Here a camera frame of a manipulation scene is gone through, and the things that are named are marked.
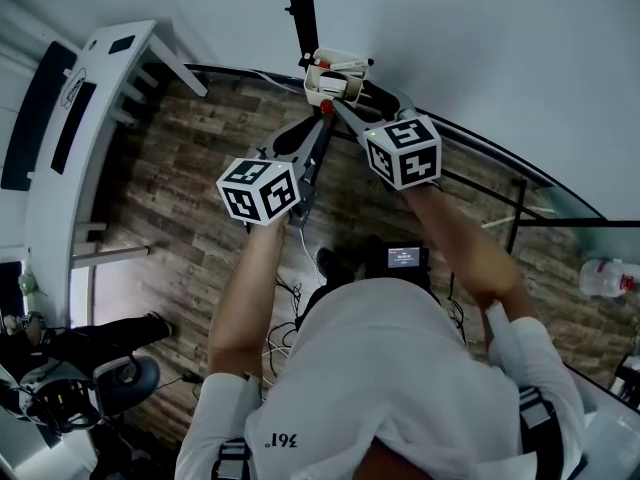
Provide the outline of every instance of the chair backrest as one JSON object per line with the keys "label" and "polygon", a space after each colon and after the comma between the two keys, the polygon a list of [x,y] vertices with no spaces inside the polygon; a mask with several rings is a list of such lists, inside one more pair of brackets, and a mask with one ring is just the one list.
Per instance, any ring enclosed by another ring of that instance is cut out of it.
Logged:
{"label": "chair backrest", "polygon": [[97,379],[100,405],[105,416],[115,416],[149,398],[158,387],[160,368],[150,357],[136,358],[136,375],[123,382],[123,369],[128,365],[104,371]]}

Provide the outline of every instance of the camera screen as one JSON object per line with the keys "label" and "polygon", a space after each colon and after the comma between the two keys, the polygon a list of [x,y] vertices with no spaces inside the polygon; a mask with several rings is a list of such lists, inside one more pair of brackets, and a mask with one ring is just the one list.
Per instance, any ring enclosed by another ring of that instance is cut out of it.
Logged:
{"label": "camera screen", "polygon": [[389,249],[388,267],[419,267],[420,266],[420,247],[402,247],[398,249]]}

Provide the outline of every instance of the white basket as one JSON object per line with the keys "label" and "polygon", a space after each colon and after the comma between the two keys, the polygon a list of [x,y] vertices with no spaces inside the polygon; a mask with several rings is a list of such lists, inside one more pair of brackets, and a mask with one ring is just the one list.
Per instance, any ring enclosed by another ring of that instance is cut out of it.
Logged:
{"label": "white basket", "polygon": [[[351,53],[340,52],[337,50],[329,50],[326,48],[318,48],[313,54],[314,59],[322,59],[328,64],[335,62],[348,62],[352,60],[360,60],[362,56],[353,55]],[[304,78],[304,92],[307,95],[307,101],[311,105],[319,107],[324,100],[333,100],[333,96],[318,92],[318,86],[320,83],[320,75],[325,72],[339,73],[339,71],[331,71],[330,69],[321,68],[311,64],[307,69],[307,75]],[[362,82],[366,80],[369,74],[369,68],[365,67],[364,76],[357,78],[354,76],[344,75],[347,79],[347,89],[343,101],[352,107],[355,107],[360,98],[360,92],[362,91]]]}

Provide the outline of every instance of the white cable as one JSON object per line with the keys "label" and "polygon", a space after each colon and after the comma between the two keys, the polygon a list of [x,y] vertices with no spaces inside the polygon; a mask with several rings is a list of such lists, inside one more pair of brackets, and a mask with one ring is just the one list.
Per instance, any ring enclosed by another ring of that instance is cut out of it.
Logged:
{"label": "white cable", "polygon": [[[556,213],[556,211],[552,210],[551,208],[541,208],[539,206],[531,206],[528,209],[532,211],[543,212],[543,213]],[[499,224],[504,224],[505,222],[511,222],[512,220],[515,220],[515,216],[505,217],[504,219],[494,220],[493,222],[487,222],[486,224],[483,224],[480,227],[482,229],[492,228],[493,226],[498,226]]]}
{"label": "white cable", "polygon": [[558,213],[553,208],[542,208],[540,206],[530,206],[529,210],[533,210],[533,211],[536,211],[536,212],[542,212],[542,213]]}
{"label": "white cable", "polygon": [[277,85],[278,87],[280,87],[281,89],[284,89],[285,91],[293,92],[293,93],[296,93],[296,94],[302,94],[300,91],[296,91],[295,89],[292,89],[291,87],[287,87],[286,85],[282,85],[282,84],[276,82],[273,78],[271,78],[268,75],[265,75],[264,73],[261,73],[260,71],[256,71],[255,69],[249,69],[247,71],[251,71],[252,73],[255,73],[256,75],[261,76],[267,82],[272,83],[273,85]]}
{"label": "white cable", "polygon": [[289,357],[289,354],[287,354],[284,350],[282,350],[281,347],[279,347],[278,345],[276,345],[273,341],[269,340],[269,343],[271,344],[271,346],[277,350],[278,352],[281,352],[282,355],[284,355],[285,357]]}
{"label": "white cable", "polygon": [[320,286],[322,286],[322,281],[320,281],[320,271],[318,270],[318,264],[311,257],[311,254],[309,254],[309,250],[307,249],[307,244],[304,243],[304,233],[302,232],[302,229],[300,229],[300,240],[302,240],[302,247],[304,249],[304,252],[307,253],[307,256],[309,257],[309,260],[311,260],[311,263],[313,263],[313,268],[316,271],[316,279],[318,280],[318,284]]}
{"label": "white cable", "polygon": [[480,226],[482,229],[492,228],[493,226],[498,226],[499,224],[504,224],[505,222],[511,222],[515,217],[505,217],[504,219],[494,220],[493,222],[487,222]]}

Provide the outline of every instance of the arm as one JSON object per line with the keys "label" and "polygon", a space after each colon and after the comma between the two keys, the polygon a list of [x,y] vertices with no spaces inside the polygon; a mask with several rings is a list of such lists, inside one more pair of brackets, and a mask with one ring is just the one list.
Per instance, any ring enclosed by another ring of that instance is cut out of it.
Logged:
{"label": "arm", "polygon": [[209,330],[209,373],[262,376],[262,347],[269,331],[284,219],[254,226],[225,286]]}
{"label": "arm", "polygon": [[260,407],[255,377],[262,377],[262,347],[273,312],[285,222],[286,217],[253,227],[222,292],[209,329],[210,375],[180,448],[178,480],[210,478],[220,446],[242,437],[247,417]]}
{"label": "arm", "polygon": [[418,186],[402,193],[464,288],[482,311],[489,362],[499,364],[485,310],[498,300],[523,350],[524,385],[536,386],[553,403],[563,441],[566,479],[580,461],[584,409],[569,372],[544,326],[511,257],[480,226],[449,204],[439,190]]}
{"label": "arm", "polygon": [[[535,316],[513,260],[486,231],[430,185],[408,188],[402,195],[422,223],[427,238],[435,243],[483,315],[493,301],[499,300],[510,321]],[[491,339],[489,332],[487,342]]]}

